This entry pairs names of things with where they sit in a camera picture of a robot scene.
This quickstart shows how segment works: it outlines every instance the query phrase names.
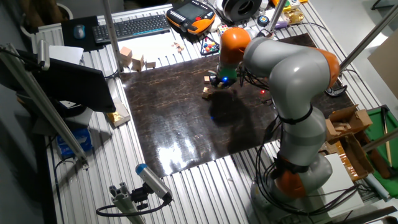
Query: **orange joint cap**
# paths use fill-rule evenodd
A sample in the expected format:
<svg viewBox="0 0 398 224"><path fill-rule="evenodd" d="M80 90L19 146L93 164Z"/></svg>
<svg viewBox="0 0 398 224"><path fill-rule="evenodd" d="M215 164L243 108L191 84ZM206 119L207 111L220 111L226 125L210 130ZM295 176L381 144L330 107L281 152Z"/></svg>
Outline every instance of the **orange joint cap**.
<svg viewBox="0 0 398 224"><path fill-rule="evenodd" d="M242 28L232 27L226 30L221 35L220 61L229 64L241 62L250 41L249 33Z"/></svg>

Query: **colorful toy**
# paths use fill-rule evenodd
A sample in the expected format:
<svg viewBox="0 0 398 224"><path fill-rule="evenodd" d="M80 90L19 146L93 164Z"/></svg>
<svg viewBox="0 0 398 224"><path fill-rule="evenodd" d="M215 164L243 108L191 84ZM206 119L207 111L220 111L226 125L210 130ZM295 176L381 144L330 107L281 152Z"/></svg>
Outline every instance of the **colorful toy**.
<svg viewBox="0 0 398 224"><path fill-rule="evenodd" d="M227 25L219 26L219 27L218 27L218 35L224 34L224 32L225 32L226 30L228 30L228 29L229 29L229 27L228 27Z"/></svg>
<svg viewBox="0 0 398 224"><path fill-rule="evenodd" d="M205 37L201 43L201 55L210 55L217 53L220 50L220 45L209 37Z"/></svg>

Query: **orange controller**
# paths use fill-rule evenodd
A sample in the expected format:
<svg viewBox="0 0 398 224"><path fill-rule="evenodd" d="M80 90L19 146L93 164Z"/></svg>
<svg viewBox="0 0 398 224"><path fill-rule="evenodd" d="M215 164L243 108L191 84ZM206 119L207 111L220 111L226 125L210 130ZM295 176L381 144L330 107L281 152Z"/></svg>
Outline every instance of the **orange controller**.
<svg viewBox="0 0 398 224"><path fill-rule="evenodd" d="M216 14L205 4L186 0L179 7L169 9L166 17L183 32L201 34L212 25Z"/></svg>

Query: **metal pole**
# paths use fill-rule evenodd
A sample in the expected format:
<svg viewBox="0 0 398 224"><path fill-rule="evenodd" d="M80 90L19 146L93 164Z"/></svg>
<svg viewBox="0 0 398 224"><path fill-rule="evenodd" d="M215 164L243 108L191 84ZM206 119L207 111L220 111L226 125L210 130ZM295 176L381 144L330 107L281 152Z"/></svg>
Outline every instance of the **metal pole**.
<svg viewBox="0 0 398 224"><path fill-rule="evenodd" d="M11 45L7 44L6 49L14 54L18 54L17 50ZM15 56L0 52L0 59L4 62L7 68L15 76L17 81L22 85L24 90L33 99L35 104L39 107L44 116L48 119L51 125L55 128L59 135L65 140L70 149L75 153L77 158L83 164L83 168L88 168L87 157L80 144L69 130L57 110L51 104L49 98L45 95L43 89L37 83L35 77L31 72L25 70L24 64Z"/></svg>
<svg viewBox="0 0 398 224"><path fill-rule="evenodd" d="M398 14L398 4L396 4L387 15L373 28L373 30L356 46L356 48L340 64L340 71L343 71L387 26Z"/></svg>
<svg viewBox="0 0 398 224"><path fill-rule="evenodd" d="M365 152L369 152L370 150L375 149L396 137L398 137L398 128L365 145L363 150Z"/></svg>
<svg viewBox="0 0 398 224"><path fill-rule="evenodd" d="M118 38L116 37L116 31L114 29L114 24L112 20L112 12L111 12L111 5L109 4L109 0L103 0L104 8L105 8L105 21L106 27L108 28L109 39L112 44L113 55L116 59L116 66L118 67L118 72L122 73L123 64L120 58L120 51L118 46Z"/></svg>
<svg viewBox="0 0 398 224"><path fill-rule="evenodd" d="M274 15L272 16L272 19L269 23L269 32L273 32L276 26L276 23L278 22L278 19L280 15L282 14L282 11L284 10L285 4L287 0L279 0L278 4L276 5Z"/></svg>

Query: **white paper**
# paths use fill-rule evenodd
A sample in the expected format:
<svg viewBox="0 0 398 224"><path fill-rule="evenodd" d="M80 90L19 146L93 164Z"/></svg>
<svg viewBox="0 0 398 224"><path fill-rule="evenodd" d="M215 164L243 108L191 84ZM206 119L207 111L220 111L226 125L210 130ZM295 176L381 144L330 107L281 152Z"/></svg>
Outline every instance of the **white paper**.
<svg viewBox="0 0 398 224"><path fill-rule="evenodd" d="M127 47L132 54L144 55L144 60L148 58L159 58L166 55L177 54L177 48L172 47L174 37L171 32L165 34L138 37L129 40L119 41L119 49Z"/></svg>
<svg viewBox="0 0 398 224"><path fill-rule="evenodd" d="M49 47L50 58L78 65L83 56L84 49L81 47L53 46Z"/></svg>

